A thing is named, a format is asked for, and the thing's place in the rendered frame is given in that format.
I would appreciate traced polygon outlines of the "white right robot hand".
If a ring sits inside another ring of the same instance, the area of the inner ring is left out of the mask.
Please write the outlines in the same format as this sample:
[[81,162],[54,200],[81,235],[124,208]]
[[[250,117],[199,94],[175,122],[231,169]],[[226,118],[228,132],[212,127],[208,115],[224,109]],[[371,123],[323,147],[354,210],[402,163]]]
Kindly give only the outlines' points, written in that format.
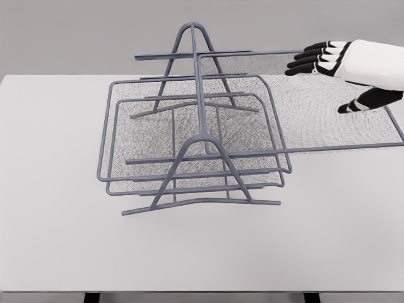
[[404,47],[353,40],[307,46],[287,64],[285,75],[321,74],[370,89],[339,106],[338,113],[374,110],[404,97]]

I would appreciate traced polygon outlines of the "large grey mesh tray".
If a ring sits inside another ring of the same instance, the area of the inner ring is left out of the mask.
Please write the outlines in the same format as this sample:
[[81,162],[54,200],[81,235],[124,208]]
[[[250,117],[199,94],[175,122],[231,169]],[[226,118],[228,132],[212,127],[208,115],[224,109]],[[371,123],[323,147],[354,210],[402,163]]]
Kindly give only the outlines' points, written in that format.
[[219,53],[201,56],[203,75],[238,74],[237,85],[266,97],[275,109],[286,148],[294,153],[388,149],[404,150],[404,122],[389,107],[339,114],[339,106],[368,90],[323,75],[285,76],[294,53],[281,51]]

